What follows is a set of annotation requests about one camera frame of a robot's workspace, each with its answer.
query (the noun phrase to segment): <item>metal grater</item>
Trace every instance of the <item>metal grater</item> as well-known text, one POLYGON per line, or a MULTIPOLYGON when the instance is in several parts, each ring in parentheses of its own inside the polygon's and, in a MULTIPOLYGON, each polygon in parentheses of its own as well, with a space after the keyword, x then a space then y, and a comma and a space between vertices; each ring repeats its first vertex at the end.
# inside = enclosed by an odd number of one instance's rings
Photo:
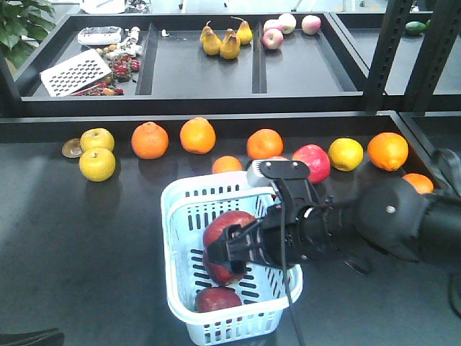
POLYGON ((40 78, 51 96, 67 96, 110 73, 101 56, 90 49, 40 72, 40 78))

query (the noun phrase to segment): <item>black cable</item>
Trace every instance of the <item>black cable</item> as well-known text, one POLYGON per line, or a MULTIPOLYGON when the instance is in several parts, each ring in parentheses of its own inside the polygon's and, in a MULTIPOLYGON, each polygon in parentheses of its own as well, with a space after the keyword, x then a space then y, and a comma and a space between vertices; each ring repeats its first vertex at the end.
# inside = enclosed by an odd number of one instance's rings
POLYGON ((288 273, 287 273, 287 259, 285 258, 285 203, 283 202, 283 199, 280 198, 280 207, 281 207, 281 222, 280 222, 280 252, 282 255, 282 271, 283 271, 283 281, 285 284, 285 293, 287 294, 288 298, 288 309, 290 310, 290 316, 291 320, 293 322, 293 325, 295 327, 295 332, 296 332, 296 337, 297 341, 300 346, 305 346, 304 342, 304 336, 303 333, 300 330, 299 323, 297 321, 296 313, 293 308, 293 300, 291 297, 291 291, 290 291, 290 284, 288 283, 288 273))

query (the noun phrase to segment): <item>robotic arm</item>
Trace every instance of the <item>robotic arm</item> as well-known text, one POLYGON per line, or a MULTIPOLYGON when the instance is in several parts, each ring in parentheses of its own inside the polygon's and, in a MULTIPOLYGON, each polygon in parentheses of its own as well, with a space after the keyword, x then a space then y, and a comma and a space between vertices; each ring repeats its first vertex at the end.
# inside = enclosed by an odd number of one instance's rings
POLYGON ((281 268, 282 253, 287 265, 295 265, 345 260, 371 246, 402 260, 461 272, 460 199, 420 195, 404 179, 390 178, 351 202, 321 205, 301 161, 257 164, 259 176, 269 180, 282 202, 243 228, 229 226, 207 248, 211 262, 238 274, 244 262, 281 268))

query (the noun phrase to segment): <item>green plant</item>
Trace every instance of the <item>green plant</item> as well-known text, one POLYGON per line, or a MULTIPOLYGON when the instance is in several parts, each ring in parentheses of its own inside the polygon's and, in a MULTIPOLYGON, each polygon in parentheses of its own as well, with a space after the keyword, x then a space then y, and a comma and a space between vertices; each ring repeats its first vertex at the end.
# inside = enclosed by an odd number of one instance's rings
POLYGON ((48 0, 0 0, 0 49, 14 67, 19 68, 35 49, 22 36, 41 43, 55 27, 43 18, 43 12, 54 17, 48 0))

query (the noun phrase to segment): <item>yellow pear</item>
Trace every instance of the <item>yellow pear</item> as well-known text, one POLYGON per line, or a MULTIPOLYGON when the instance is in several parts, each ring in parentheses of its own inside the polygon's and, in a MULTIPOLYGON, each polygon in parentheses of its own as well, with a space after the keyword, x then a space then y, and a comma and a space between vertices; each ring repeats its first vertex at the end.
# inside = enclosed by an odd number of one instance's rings
POLYGON ((221 48, 221 40, 213 31, 207 31, 203 37, 203 50, 209 56, 216 56, 219 54, 221 48))
POLYGON ((233 29, 227 29, 227 30, 225 31, 225 36, 224 36, 224 38, 223 38, 223 43, 227 42, 228 39, 229 39, 229 37, 230 37, 231 35, 234 35, 234 36, 236 37, 238 46, 240 47, 240 38, 238 38, 236 32, 233 31, 233 29))
POLYGON ((226 42, 221 45, 221 57, 227 60, 235 59, 240 53, 240 43, 237 41, 237 36, 230 35, 226 42))
POLYGON ((200 34, 200 43, 202 44, 203 44, 203 38, 205 37, 205 34, 209 31, 212 31, 211 27, 209 26, 210 23, 211 23, 211 20, 209 20, 207 24, 205 24, 205 26, 202 29, 202 34, 200 34))
POLYGON ((237 30, 237 37, 240 39, 240 44, 248 45, 253 40, 253 32, 251 31, 250 24, 241 18, 232 17, 241 20, 240 27, 237 30))

